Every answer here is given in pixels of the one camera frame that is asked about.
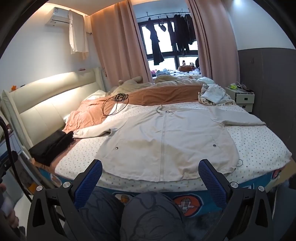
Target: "white jacket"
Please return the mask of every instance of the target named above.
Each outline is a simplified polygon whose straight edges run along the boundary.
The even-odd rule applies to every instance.
[[[218,172],[233,172],[239,154],[224,125],[264,125],[247,112],[158,106],[137,116],[74,132],[74,138],[110,132],[96,159],[105,172],[132,180],[179,181],[199,177],[208,159]]]

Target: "padded headboard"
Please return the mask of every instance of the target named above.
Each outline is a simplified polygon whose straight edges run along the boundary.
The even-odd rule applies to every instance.
[[[28,150],[62,128],[63,118],[99,89],[105,91],[99,68],[58,74],[3,91],[1,107]]]

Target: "clothes rail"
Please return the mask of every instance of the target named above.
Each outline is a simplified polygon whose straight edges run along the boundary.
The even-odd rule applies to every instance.
[[[153,15],[148,15],[148,12],[147,12],[147,16],[140,17],[140,18],[137,18],[137,19],[149,18],[149,17],[153,17],[153,16],[160,16],[160,15],[177,14],[177,13],[178,14],[183,14],[183,13],[190,13],[190,12],[166,12],[166,13],[153,14]]]

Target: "metal bolt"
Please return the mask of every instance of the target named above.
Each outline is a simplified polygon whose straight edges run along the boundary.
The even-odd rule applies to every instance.
[[[65,183],[63,184],[63,187],[64,187],[64,188],[67,188],[67,187],[69,187],[70,185],[71,185],[70,182],[65,182]]]
[[[37,191],[37,192],[41,191],[42,189],[43,189],[42,186],[38,186],[38,187],[36,187],[36,191]]]
[[[233,188],[238,188],[239,185],[236,183],[236,182],[232,182],[230,183],[230,185],[233,187]]]
[[[264,189],[263,186],[259,186],[258,189],[259,189],[259,191],[261,191],[261,192],[264,192],[264,191],[265,191],[265,189]]]

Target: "orange blanket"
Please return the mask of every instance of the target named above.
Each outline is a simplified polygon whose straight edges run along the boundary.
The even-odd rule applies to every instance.
[[[201,84],[196,84],[144,88],[131,92],[128,95],[128,100],[119,103],[153,106],[197,102],[198,92],[201,92],[201,87]],[[106,119],[103,115],[103,103],[108,98],[110,97],[82,101],[78,110],[71,112],[63,131],[68,133],[69,131],[101,124]],[[114,100],[105,103],[104,114],[109,114],[116,103]]]

